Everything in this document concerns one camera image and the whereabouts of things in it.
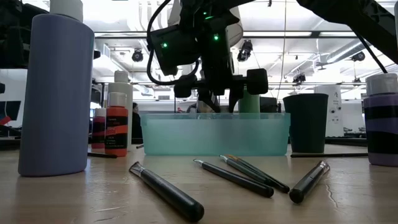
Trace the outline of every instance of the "orange paint bottle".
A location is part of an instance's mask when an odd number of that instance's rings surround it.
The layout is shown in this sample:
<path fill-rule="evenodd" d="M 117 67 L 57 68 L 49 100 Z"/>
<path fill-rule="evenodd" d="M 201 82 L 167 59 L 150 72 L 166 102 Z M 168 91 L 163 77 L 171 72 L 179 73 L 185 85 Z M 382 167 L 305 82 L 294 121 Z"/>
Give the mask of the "orange paint bottle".
<path fill-rule="evenodd" d="M 105 153 L 117 156 L 127 155 L 127 133 L 129 111 L 124 93 L 110 93 L 106 109 Z"/>

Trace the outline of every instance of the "white bottle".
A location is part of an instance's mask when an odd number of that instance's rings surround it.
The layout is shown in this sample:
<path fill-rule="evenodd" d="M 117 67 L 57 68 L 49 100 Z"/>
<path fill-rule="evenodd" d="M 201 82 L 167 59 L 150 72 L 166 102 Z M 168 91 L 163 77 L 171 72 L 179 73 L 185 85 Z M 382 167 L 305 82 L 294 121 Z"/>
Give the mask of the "white bottle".
<path fill-rule="evenodd" d="M 127 95 L 126 109 L 129 110 L 129 130 L 127 134 L 127 149 L 131 148 L 132 129 L 132 85 L 129 84 L 129 74 L 125 71 L 114 73 L 114 83 L 108 86 L 108 93 L 125 93 Z"/>

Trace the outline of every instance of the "person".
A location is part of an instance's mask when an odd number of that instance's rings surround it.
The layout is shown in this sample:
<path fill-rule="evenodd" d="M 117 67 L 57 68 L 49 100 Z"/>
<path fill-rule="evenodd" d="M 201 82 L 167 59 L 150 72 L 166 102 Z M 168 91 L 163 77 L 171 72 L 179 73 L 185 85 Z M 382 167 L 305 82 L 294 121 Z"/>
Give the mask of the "person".
<path fill-rule="evenodd" d="M 141 117 L 138 114 L 139 108 L 137 103 L 132 103 L 132 133 L 131 144 L 142 144 Z"/>

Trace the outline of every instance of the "table surface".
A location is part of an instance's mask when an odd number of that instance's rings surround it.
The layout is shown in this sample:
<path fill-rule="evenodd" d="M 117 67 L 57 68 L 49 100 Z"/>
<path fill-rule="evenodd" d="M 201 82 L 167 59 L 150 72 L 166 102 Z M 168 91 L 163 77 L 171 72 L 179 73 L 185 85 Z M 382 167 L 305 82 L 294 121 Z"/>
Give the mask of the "table surface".
<path fill-rule="evenodd" d="M 327 146 L 326 152 L 366 152 Z M 368 158 L 326 159 L 331 170 L 301 205 L 264 198 L 199 168 L 194 157 L 89 158 L 84 172 L 43 178 L 17 173 L 18 152 L 0 152 L 0 223 L 188 223 L 128 168 L 140 161 L 205 208 L 200 223 L 398 223 L 398 169 Z M 217 157 L 198 157 L 236 172 Z M 319 158 L 244 157 L 293 187 Z"/>

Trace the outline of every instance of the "ceiling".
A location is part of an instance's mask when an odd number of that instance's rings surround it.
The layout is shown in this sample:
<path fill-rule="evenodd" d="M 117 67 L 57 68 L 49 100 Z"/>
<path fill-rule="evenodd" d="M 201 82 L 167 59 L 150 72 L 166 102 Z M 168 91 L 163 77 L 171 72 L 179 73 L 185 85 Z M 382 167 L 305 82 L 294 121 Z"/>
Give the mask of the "ceiling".
<path fill-rule="evenodd" d="M 152 12 L 162 3 L 163 0 L 82 0 L 84 5 L 84 23 L 91 27 L 95 32 L 137 32 L 145 31 L 148 20 Z M 49 6 L 48 1 L 24 0 L 39 7 Z M 378 1 L 389 12 L 394 13 L 396 0 Z M 273 35 L 271 31 L 313 31 L 325 30 L 350 31 L 350 28 L 341 24 L 333 24 L 318 16 L 311 11 L 301 7 L 294 0 L 273 0 L 272 6 L 268 7 L 268 0 L 257 0 L 239 6 L 241 22 L 244 31 L 268 31 L 264 35 Z M 169 4 L 158 16 L 154 28 L 167 27 L 170 17 L 172 4 Z M 235 58 L 236 74 L 246 74 L 247 69 L 265 68 L 269 75 L 270 82 L 291 82 L 298 73 L 304 73 L 308 82 L 352 82 L 354 76 L 367 77 L 381 72 L 377 64 L 371 58 L 367 50 L 366 59 L 362 62 L 342 60 L 332 65 L 327 65 L 326 70 L 318 70 L 320 67 L 314 66 L 313 62 L 319 62 L 319 55 L 327 56 L 342 47 L 350 47 L 355 37 L 347 39 L 253 39 L 254 52 L 246 62 L 238 62 L 236 56 L 240 43 L 232 47 L 231 51 Z M 96 48 L 103 51 L 107 46 L 110 50 L 110 59 L 101 58 L 94 62 L 93 76 L 98 81 L 111 82 L 115 70 L 127 70 L 131 74 L 134 82 L 149 82 L 145 73 L 148 55 L 146 54 L 145 39 L 96 39 Z M 131 59 L 134 49 L 143 49 L 144 60 L 133 62 Z M 372 47 L 380 61 L 387 67 L 389 72 L 398 72 L 397 66 L 386 56 Z M 170 80 L 172 77 L 165 77 L 159 70 L 159 66 L 154 63 L 157 78 Z M 280 97 L 284 97 L 291 90 L 282 90 Z"/>

